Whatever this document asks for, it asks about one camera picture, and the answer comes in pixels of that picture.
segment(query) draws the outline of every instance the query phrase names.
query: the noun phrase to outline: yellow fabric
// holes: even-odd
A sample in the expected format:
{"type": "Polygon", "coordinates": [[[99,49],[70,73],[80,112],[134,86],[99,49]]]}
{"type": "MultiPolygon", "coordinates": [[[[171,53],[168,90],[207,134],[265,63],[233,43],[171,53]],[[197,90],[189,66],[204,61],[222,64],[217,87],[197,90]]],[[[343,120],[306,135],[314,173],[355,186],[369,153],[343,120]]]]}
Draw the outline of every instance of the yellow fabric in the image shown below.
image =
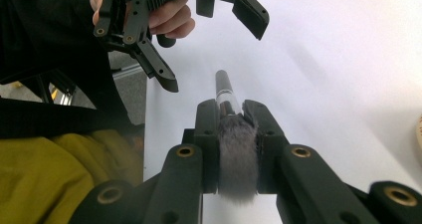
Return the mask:
{"type": "Polygon", "coordinates": [[[96,185],[139,185],[142,166],[113,130],[0,140],[0,223],[68,223],[96,185]]]}

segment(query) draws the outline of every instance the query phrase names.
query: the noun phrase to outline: white table surface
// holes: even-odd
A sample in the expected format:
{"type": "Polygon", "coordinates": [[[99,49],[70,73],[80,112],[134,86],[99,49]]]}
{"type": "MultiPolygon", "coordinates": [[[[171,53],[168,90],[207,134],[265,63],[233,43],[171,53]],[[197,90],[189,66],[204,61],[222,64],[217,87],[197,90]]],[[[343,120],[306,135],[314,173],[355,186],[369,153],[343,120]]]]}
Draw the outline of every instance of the white table surface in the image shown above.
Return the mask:
{"type": "MultiPolygon", "coordinates": [[[[313,147],[346,183],[392,180],[422,191],[415,128],[422,114],[422,0],[259,0],[261,41],[217,1],[214,18],[170,49],[155,44],[179,93],[147,83],[144,177],[193,128],[196,107],[229,74],[239,102],[266,105],[291,143],[313,147]]],[[[195,13],[195,0],[189,1],[195,13]]],[[[282,223],[276,196],[235,207],[204,197],[204,224],[282,223]]]]}

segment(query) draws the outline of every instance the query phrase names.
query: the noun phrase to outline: makeup brush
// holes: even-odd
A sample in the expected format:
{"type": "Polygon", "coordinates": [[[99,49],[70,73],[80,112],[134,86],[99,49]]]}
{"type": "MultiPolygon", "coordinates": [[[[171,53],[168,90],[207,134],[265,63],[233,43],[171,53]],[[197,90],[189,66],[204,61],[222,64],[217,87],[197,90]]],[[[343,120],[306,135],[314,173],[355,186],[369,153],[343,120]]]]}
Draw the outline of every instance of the makeup brush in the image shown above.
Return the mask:
{"type": "Polygon", "coordinates": [[[225,71],[217,72],[216,85],[220,112],[218,193],[236,204],[245,204],[257,192],[257,125],[245,121],[225,71]]]}

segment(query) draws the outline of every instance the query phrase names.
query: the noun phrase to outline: fluffy gray object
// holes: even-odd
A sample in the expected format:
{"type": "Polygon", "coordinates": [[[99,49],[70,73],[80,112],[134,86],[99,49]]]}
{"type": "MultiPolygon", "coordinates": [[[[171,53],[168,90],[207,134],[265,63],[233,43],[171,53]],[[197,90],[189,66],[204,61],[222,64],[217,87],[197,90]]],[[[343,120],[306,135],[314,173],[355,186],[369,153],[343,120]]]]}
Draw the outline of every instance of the fluffy gray object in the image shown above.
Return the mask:
{"type": "Polygon", "coordinates": [[[236,204],[252,202],[259,176],[257,125],[241,114],[220,119],[220,176],[218,193],[236,204]]]}

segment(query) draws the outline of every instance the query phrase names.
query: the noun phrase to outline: metal ferrule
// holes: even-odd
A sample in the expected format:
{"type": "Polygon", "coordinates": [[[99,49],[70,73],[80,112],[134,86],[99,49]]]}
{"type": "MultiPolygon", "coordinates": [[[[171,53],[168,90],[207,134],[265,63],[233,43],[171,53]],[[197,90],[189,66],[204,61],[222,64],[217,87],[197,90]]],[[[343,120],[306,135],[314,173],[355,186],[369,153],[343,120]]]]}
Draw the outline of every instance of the metal ferrule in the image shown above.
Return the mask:
{"type": "Polygon", "coordinates": [[[221,90],[216,98],[220,116],[236,115],[242,113],[235,95],[230,90],[221,90]]]}

